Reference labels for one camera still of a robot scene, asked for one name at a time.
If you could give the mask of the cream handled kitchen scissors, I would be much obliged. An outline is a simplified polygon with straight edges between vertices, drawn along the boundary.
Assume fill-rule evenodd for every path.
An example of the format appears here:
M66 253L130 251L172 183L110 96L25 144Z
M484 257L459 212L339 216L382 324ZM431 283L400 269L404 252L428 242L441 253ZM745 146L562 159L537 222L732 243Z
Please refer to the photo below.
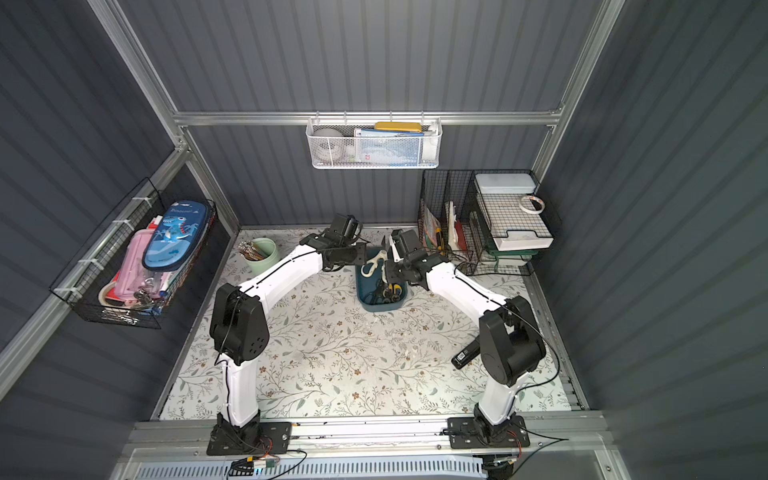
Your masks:
M376 271L378 267L381 267L382 270L382 278L386 279L386 261L388 258L388 253L386 250L382 249L378 252L377 255L373 256L369 260L367 260L360 268L360 275L365 278L370 278Z

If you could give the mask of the teal plastic storage box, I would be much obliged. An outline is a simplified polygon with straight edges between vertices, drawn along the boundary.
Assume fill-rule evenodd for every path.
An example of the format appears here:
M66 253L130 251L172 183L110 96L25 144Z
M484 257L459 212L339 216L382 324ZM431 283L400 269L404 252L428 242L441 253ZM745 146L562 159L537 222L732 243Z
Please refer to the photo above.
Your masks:
M387 273L387 255L380 247L369 247L366 260L355 270L357 298L362 307L372 313L401 308L408 297L408 286L395 282Z

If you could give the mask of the yellow handled scissors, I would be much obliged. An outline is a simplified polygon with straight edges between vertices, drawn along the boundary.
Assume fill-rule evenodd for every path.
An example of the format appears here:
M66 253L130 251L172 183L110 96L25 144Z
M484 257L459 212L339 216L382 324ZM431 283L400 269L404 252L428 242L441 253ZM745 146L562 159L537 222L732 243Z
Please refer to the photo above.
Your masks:
M391 304L399 302L403 297L403 289L397 283L388 283L380 280L376 289L376 300L378 304Z

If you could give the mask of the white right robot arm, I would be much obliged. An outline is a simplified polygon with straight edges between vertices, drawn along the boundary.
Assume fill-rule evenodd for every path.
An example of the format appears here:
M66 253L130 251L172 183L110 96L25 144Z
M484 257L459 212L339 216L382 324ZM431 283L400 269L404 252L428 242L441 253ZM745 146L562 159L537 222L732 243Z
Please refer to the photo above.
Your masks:
M430 253L415 230L396 229L382 246L388 276L442 297L478 328L477 350L488 373L475 408L481 425L497 427L515 413L520 393L535 388L532 374L547 355L547 343L535 324L530 303L506 298L480 285L440 253Z

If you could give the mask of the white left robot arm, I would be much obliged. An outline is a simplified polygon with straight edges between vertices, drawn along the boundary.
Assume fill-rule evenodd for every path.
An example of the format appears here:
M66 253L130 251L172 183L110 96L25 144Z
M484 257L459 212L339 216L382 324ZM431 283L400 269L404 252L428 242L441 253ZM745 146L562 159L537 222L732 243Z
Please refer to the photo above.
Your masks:
M238 286L226 283L218 288L209 335L226 387L221 415L231 426L245 428L259 415L256 359L270 340L268 314L308 278L363 264L366 245L359 239L360 230L354 216L338 214L328 228L301 239L265 272Z

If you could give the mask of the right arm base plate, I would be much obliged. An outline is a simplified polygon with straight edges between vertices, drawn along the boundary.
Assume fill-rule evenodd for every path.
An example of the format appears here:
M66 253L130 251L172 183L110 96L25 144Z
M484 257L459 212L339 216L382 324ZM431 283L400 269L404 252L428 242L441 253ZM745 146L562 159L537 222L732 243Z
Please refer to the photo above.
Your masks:
M481 417L451 417L441 433L455 450L481 448L522 449L530 446L522 416L514 414L499 425L490 425Z

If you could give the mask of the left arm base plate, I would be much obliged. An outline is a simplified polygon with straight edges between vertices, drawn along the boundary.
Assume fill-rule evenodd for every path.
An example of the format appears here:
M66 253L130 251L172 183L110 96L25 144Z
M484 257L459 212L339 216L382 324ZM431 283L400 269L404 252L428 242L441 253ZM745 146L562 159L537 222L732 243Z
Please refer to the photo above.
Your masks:
M206 454L208 456L285 454L289 447L292 427L290 422L266 422L235 427L222 420L213 427Z

